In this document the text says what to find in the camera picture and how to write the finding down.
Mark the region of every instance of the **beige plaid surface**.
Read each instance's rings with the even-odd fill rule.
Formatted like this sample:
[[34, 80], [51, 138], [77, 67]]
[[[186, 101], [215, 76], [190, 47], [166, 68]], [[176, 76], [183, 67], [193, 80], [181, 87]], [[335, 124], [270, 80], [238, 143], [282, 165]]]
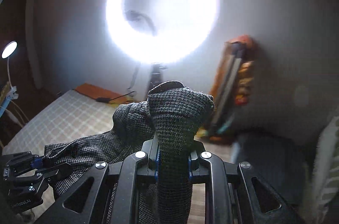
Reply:
[[[26, 124], [5, 146], [2, 154], [31, 151], [32, 154], [43, 155], [47, 144], [71, 142], [84, 136], [106, 132], [113, 127], [114, 111], [112, 106], [98, 103], [70, 90]], [[42, 198], [44, 203], [33, 209], [36, 218], [54, 203], [51, 187]]]

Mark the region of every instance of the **garment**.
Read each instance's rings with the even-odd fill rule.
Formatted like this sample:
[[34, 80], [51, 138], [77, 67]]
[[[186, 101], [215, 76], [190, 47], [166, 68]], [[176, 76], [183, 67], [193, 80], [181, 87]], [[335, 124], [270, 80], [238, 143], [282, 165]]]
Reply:
[[69, 177], [53, 185], [55, 196], [63, 194], [97, 161], [109, 164], [123, 161], [157, 133], [158, 182], [141, 191], [139, 222], [186, 223], [192, 196], [188, 172], [190, 145], [213, 108], [212, 96], [195, 92], [177, 81], [165, 82], [149, 92], [146, 102], [120, 105], [113, 114], [111, 131], [69, 144], [45, 146], [46, 160], [73, 166]]

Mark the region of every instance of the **checkered tablecloth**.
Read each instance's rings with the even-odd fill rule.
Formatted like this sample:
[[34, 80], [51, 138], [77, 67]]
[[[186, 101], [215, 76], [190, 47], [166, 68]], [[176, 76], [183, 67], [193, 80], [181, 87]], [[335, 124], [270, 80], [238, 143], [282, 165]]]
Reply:
[[[43, 155], [47, 144], [67, 143], [106, 132], [113, 127], [112, 115], [115, 109], [70, 90], [26, 124], [5, 146], [2, 154], [31, 151], [32, 154]], [[44, 203], [33, 209], [36, 218], [54, 203], [51, 187], [42, 198]]]

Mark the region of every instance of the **wooden floor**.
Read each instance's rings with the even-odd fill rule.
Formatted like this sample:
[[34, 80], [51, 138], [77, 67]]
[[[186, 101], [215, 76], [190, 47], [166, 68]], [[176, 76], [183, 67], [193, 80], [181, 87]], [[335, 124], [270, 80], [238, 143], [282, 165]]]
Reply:
[[[204, 142], [205, 150], [219, 156], [223, 161], [229, 162], [231, 159], [230, 146], [216, 145]], [[205, 223], [205, 184], [193, 185], [191, 210], [188, 224]]]

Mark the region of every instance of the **lamp head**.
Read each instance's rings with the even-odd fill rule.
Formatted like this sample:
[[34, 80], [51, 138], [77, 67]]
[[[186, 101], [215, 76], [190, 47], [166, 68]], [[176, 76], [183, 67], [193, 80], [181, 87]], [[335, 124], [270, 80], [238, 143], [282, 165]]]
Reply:
[[17, 47], [17, 45], [18, 45], [18, 44], [17, 44], [16, 41], [12, 41], [12, 42], [10, 42], [9, 44], [7, 44], [6, 47], [5, 47], [5, 49], [4, 49], [3, 52], [2, 52], [1, 57], [2, 57], [3, 59], [9, 57], [9, 56], [14, 52], [14, 50], [15, 50], [16, 47]]

